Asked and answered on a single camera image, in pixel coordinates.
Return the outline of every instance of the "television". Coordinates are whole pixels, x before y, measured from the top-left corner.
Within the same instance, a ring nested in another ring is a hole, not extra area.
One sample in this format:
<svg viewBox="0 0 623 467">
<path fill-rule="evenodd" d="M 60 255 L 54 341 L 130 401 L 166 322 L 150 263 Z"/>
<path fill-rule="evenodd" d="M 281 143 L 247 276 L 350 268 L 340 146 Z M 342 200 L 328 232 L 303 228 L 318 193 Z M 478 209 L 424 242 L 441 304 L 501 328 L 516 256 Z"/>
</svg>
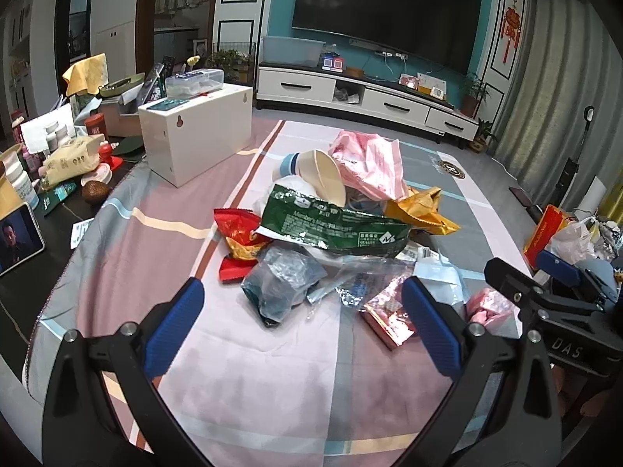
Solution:
<svg viewBox="0 0 623 467">
<path fill-rule="evenodd" d="M 481 0 L 297 0 L 292 27 L 414 54 L 467 74 Z"/>
</svg>

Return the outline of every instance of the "clear plastic storage bin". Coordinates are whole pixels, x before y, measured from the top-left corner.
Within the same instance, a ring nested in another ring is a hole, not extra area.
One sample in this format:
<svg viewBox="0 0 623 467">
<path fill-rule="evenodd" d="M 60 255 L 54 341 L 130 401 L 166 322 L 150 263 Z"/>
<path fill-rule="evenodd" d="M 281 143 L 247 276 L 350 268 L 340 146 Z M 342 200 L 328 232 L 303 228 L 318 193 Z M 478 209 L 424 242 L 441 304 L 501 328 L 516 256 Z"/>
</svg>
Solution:
<svg viewBox="0 0 623 467">
<path fill-rule="evenodd" d="M 264 62 L 317 67 L 324 42 L 293 37 L 264 37 Z"/>
<path fill-rule="evenodd" d="M 222 70 L 200 68 L 187 73 L 178 73 L 164 80 L 166 96 L 169 98 L 191 98 L 200 93 L 220 90 L 225 74 Z"/>
</svg>

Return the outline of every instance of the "red chinese knot decoration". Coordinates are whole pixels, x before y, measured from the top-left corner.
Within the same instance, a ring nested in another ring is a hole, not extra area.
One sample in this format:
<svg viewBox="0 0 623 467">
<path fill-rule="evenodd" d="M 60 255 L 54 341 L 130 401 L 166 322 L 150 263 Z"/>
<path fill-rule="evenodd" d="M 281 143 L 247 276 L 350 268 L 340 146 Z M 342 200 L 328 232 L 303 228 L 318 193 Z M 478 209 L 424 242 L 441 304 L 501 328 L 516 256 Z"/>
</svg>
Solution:
<svg viewBox="0 0 623 467">
<path fill-rule="evenodd" d="M 521 16 L 517 13 L 517 0 L 513 0 L 513 6 L 508 7 L 502 18 L 502 26 L 500 26 L 500 39 L 509 37 L 507 48 L 504 52 L 504 64 L 509 58 L 509 50 L 511 42 L 515 42 L 515 49 L 519 46 L 519 35 L 521 34 Z"/>
</svg>

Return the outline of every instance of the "gray curtain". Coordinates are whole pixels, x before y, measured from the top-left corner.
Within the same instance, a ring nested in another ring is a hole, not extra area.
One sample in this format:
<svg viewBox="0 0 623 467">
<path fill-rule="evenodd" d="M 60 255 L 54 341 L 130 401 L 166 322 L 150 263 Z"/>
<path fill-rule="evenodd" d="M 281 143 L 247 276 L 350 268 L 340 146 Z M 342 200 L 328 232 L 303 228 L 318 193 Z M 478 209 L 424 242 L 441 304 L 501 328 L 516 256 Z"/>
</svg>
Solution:
<svg viewBox="0 0 623 467">
<path fill-rule="evenodd" d="M 547 203 L 584 132 L 579 173 L 563 207 L 577 207 L 594 176 L 614 185 L 623 161 L 623 62 L 587 0 L 529 0 L 526 41 L 491 154 L 535 204 Z"/>
</svg>

